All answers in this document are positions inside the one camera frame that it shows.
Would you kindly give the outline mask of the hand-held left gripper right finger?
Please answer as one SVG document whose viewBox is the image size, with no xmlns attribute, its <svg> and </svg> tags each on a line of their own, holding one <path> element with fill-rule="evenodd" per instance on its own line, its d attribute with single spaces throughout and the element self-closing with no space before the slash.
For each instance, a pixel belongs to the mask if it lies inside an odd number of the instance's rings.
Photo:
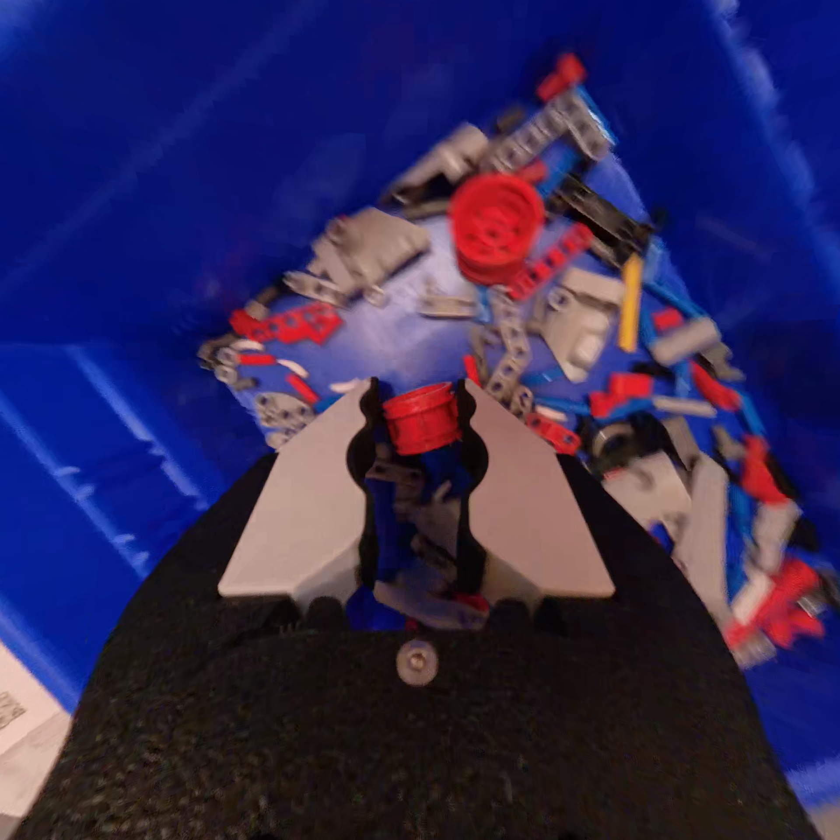
<svg viewBox="0 0 840 840">
<path fill-rule="evenodd" d="M 471 380 L 456 386 L 460 462 L 457 587 L 491 606 L 605 600 L 616 587 L 554 449 Z"/>
</svg>

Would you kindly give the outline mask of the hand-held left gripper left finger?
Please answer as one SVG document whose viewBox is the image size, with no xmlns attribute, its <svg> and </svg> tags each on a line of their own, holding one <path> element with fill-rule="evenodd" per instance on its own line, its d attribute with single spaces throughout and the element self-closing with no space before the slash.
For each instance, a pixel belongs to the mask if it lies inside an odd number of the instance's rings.
<svg viewBox="0 0 840 840">
<path fill-rule="evenodd" d="M 379 540 L 366 480 L 382 418 L 379 381 L 364 379 L 276 457 L 217 585 L 229 600 L 318 599 L 342 606 L 375 581 Z"/>
</svg>

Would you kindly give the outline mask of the small red wheel hub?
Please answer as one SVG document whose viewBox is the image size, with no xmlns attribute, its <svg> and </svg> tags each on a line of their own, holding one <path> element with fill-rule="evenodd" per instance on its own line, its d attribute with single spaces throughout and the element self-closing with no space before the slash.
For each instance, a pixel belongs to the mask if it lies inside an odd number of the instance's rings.
<svg viewBox="0 0 840 840">
<path fill-rule="evenodd" d="M 391 443 L 400 456 L 423 455 L 459 441 L 455 387 L 451 382 L 425 385 L 382 404 Z"/>
</svg>

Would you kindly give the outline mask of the blue plastic bin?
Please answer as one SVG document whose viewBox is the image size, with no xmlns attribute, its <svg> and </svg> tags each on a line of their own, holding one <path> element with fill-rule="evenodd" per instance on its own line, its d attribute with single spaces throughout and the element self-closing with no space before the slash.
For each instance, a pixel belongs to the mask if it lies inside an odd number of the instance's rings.
<svg viewBox="0 0 840 840">
<path fill-rule="evenodd" d="M 838 2 L 2 2 L 2 640 L 60 709 L 265 449 L 199 340 L 563 47 L 838 564 Z"/>
</svg>

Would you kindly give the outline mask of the pile of plastic building pieces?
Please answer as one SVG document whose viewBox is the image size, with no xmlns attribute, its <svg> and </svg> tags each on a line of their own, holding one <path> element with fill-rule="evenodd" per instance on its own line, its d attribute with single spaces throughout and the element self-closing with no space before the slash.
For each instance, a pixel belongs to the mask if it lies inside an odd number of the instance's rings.
<svg viewBox="0 0 840 840">
<path fill-rule="evenodd" d="M 657 234 L 660 216 L 635 213 L 599 185 L 613 167 L 608 123 L 562 56 L 524 110 L 494 125 L 461 121 L 433 94 L 405 102 L 384 129 L 406 140 L 376 203 L 331 218 L 308 264 L 277 294 L 232 313 L 234 335 L 206 343 L 202 363 L 248 395 L 276 452 L 364 379 L 379 381 L 381 420 L 366 483 L 379 559 L 372 584 L 342 606 L 272 604 L 282 626 L 451 634 L 561 633 L 576 612 L 621 601 L 604 539 L 618 509 L 644 552 L 666 552 L 742 669 L 825 632 L 838 613 L 838 573 L 824 568 L 802 490 L 786 475 L 743 373 L 730 328 L 676 285 Z M 506 284 L 482 287 L 459 271 L 448 221 L 470 177 L 514 174 L 535 187 L 542 233 Z M 644 262 L 635 353 L 617 346 L 622 270 Z M 460 441 L 400 456 L 382 404 L 425 385 L 471 380 L 550 445 L 616 587 L 605 600 L 546 598 L 535 611 L 491 606 L 457 587 L 460 498 L 469 476 Z M 228 556 L 228 566 L 239 538 Z"/>
</svg>

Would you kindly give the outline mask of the yellow plastic axle rod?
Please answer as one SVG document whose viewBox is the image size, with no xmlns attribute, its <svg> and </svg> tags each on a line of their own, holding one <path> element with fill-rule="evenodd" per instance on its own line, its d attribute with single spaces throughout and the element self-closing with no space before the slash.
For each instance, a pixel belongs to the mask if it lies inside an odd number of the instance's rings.
<svg viewBox="0 0 840 840">
<path fill-rule="evenodd" d="M 627 354 L 633 354 L 637 351 L 643 272 L 644 262 L 641 256 L 636 254 L 629 257 L 622 270 L 624 296 L 616 340 L 619 349 Z"/>
</svg>

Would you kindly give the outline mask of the large red wheel rim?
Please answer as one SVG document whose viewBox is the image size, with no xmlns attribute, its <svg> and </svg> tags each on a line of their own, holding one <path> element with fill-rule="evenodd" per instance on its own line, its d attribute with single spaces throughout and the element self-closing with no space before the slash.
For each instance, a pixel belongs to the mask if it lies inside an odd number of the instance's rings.
<svg viewBox="0 0 840 840">
<path fill-rule="evenodd" d="M 524 266 L 544 225 L 536 188 L 514 174 L 473 175 L 448 204 L 460 273 L 478 286 L 506 284 Z"/>
</svg>

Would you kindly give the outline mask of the white laptop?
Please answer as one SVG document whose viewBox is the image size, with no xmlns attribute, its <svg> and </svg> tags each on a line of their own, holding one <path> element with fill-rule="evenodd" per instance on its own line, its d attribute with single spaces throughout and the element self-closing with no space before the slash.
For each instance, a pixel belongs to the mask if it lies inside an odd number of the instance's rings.
<svg viewBox="0 0 840 840">
<path fill-rule="evenodd" d="M 10 836 L 38 798 L 67 739 L 71 715 L 1 645 L 1 818 Z"/>
</svg>

